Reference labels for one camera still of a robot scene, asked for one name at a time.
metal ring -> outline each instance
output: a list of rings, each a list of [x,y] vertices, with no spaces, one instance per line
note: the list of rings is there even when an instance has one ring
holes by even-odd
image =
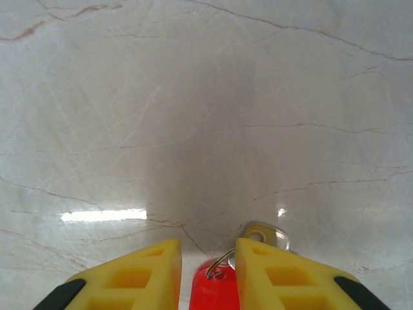
[[[220,263],[222,263],[226,258],[228,258],[232,253],[235,253],[235,248],[232,248],[231,250],[225,252],[222,254],[217,260],[206,270],[205,276],[207,279],[211,279],[212,273],[214,272],[215,268],[219,266]]]

marble floor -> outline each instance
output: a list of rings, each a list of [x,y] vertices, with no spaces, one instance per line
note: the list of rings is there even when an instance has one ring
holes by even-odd
[[[0,309],[251,220],[413,309],[413,1],[0,0]]]

